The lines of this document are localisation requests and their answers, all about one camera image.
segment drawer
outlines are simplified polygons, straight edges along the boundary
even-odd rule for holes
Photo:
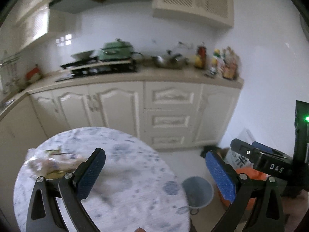
[[[145,133],[146,143],[154,149],[182,148],[189,145],[190,134],[185,132],[174,133]]]
[[[177,82],[146,82],[146,109],[194,110],[197,106],[200,84]]]
[[[151,133],[190,132],[193,118],[186,110],[145,110],[145,130]]]

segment round table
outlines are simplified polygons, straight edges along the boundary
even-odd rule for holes
[[[106,164],[89,197],[81,201],[100,231],[134,232],[139,227],[147,232],[189,231],[181,185],[158,154],[139,139],[109,128],[85,127],[57,134],[37,149],[59,146],[65,153],[80,153],[86,158],[96,148],[106,153]],[[14,187],[14,211],[21,232],[26,231],[34,183],[23,165]],[[62,199],[57,202],[68,230],[76,231]]]

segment red object on counter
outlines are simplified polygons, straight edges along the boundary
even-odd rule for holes
[[[36,74],[36,73],[38,73],[38,74],[41,73],[40,69],[38,68],[38,65],[36,65],[35,68],[33,68],[31,71],[29,71],[29,72],[26,74],[26,80],[30,80],[30,79],[32,78],[32,76],[33,76],[34,74]]]

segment cabinet door handle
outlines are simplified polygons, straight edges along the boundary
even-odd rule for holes
[[[93,112],[93,107],[91,106],[91,98],[89,95],[87,95],[87,103],[88,103],[88,108],[91,112]]]
[[[99,102],[98,102],[98,100],[97,100],[97,97],[96,97],[95,95],[93,95],[92,98],[93,98],[95,110],[98,112],[99,109],[100,109],[100,104],[99,104]]]
[[[57,105],[56,105],[56,102],[55,102],[54,100],[52,100],[52,102],[53,102],[53,104],[54,104],[54,106],[55,106],[55,112],[58,113],[59,110],[58,110],[58,107],[57,107]]]

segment plastic bag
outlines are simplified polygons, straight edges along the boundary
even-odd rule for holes
[[[47,151],[31,148],[27,152],[24,165],[35,178],[44,176],[46,179],[56,179],[74,172],[79,164],[86,160],[87,158],[80,154],[62,153],[61,147]]]

